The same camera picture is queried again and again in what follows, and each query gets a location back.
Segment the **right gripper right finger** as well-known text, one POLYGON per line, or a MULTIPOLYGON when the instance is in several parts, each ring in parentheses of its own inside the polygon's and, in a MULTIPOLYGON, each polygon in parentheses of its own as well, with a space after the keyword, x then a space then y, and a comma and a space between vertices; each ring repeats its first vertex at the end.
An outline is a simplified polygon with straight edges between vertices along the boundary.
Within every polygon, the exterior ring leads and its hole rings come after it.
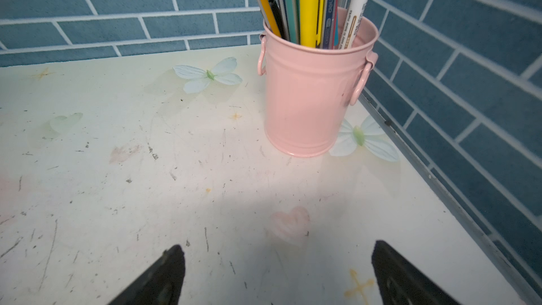
POLYGON ((459 304, 386 241, 375 242, 371 263, 384 305, 459 304))

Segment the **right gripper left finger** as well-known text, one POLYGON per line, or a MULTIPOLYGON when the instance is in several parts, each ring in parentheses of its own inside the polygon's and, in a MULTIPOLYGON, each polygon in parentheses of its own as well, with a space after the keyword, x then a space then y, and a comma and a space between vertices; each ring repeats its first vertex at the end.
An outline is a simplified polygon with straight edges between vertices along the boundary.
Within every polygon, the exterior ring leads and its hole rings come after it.
POLYGON ((182 247, 175 244, 111 300, 110 305, 178 304, 185 275, 185 255, 182 247))

